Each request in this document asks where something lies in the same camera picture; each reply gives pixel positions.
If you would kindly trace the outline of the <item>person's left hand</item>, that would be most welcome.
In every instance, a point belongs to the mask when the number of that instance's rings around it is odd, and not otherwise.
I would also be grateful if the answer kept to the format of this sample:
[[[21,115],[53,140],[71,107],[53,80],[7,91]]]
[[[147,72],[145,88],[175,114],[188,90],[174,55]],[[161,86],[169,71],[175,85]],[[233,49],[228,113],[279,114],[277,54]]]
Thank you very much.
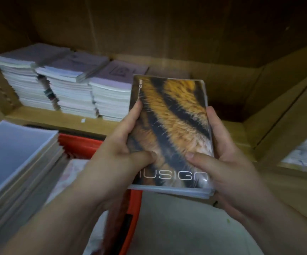
[[[121,159],[123,155],[138,152],[130,151],[126,143],[142,107],[142,102],[136,101],[73,182],[69,197],[74,207],[82,210],[97,207],[102,211],[108,210],[133,182],[140,170],[127,170],[121,165]]]

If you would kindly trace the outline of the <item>person's right hand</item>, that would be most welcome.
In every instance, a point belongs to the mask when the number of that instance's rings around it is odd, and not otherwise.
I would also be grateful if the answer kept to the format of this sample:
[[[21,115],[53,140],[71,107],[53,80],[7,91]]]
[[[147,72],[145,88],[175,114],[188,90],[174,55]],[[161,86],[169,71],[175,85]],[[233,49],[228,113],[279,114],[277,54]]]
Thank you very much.
[[[243,199],[255,196],[255,193],[270,191],[211,106],[207,107],[207,117],[217,159],[217,178],[210,176],[216,190],[215,197],[219,206],[240,222],[242,214],[238,206],[243,203]]]

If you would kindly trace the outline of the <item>tiger fur print notebook pack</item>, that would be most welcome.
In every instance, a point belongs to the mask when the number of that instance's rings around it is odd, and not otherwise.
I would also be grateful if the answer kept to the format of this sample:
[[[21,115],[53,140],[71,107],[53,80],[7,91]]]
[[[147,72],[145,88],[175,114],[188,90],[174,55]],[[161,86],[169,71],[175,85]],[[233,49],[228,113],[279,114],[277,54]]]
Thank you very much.
[[[129,109],[137,100],[142,110],[127,147],[131,153],[152,151],[157,157],[136,175],[129,189],[211,197],[215,189],[210,177],[185,158],[188,152],[214,157],[204,81],[135,74]]]

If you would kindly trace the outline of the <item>person's left forearm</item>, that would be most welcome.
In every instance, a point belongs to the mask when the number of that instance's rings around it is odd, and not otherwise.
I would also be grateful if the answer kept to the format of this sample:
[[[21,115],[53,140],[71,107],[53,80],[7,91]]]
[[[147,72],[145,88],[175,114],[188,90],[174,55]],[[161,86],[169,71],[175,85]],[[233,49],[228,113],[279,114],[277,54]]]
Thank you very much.
[[[83,255],[107,191],[72,184],[0,248],[0,255]]]

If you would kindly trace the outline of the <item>person's right forearm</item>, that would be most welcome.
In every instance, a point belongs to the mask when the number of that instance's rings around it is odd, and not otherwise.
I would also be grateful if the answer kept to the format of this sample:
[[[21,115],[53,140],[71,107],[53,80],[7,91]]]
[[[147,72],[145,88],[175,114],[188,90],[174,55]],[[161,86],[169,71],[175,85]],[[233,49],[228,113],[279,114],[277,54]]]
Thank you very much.
[[[307,218],[271,192],[255,194],[238,209],[240,222],[264,255],[307,255]]]

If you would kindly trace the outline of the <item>red plastic crate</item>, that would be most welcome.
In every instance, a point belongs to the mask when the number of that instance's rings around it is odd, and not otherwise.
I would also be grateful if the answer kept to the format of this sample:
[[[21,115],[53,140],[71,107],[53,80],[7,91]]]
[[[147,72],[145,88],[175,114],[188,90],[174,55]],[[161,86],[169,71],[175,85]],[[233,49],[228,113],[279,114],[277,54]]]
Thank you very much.
[[[139,220],[142,192],[128,190],[135,164],[130,155],[103,140],[60,133],[59,143],[75,158],[89,158],[87,168],[73,184],[83,208],[96,205],[97,211],[110,210],[104,245],[91,255],[129,255]]]

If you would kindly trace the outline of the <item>person's white shirt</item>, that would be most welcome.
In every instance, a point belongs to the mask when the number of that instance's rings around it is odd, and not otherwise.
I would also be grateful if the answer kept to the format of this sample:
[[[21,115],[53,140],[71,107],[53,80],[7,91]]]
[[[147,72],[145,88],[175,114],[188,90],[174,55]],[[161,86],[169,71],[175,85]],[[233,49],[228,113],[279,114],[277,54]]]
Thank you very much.
[[[128,191],[104,212],[82,255],[264,255],[226,212],[210,204]]]

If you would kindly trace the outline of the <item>stack of pale purple notebooks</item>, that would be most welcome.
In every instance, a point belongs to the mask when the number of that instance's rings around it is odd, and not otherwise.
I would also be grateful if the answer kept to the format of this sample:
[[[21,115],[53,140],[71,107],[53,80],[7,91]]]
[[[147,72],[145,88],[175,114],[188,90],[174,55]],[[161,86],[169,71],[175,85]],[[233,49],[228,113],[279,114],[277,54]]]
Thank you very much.
[[[64,56],[35,69],[49,81],[58,105],[65,114],[96,119],[96,107],[89,78],[110,62],[107,56],[70,51]]]
[[[0,70],[24,106],[60,110],[46,76],[36,69],[70,54],[67,47],[35,43],[0,54]]]
[[[148,68],[146,65],[113,60],[88,79],[93,100],[103,120],[120,122],[128,114],[133,76],[144,75]]]

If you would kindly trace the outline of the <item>wooden shelf unit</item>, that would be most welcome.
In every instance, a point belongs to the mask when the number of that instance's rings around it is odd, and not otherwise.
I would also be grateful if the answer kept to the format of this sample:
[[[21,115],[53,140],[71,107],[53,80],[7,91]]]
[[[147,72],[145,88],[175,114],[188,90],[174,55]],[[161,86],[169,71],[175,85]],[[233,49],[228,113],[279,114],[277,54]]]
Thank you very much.
[[[188,72],[273,192],[307,217],[307,0],[0,0],[0,53],[37,42]],[[89,135],[116,122],[22,107],[0,73],[0,119]]]

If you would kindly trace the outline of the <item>stack of blue-grey notebooks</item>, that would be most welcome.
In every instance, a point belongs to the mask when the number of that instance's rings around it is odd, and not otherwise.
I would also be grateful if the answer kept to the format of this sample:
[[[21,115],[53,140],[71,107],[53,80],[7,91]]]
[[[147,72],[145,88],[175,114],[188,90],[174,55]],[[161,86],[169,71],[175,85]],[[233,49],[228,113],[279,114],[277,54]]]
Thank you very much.
[[[0,247],[43,207],[68,164],[58,137],[0,122]]]

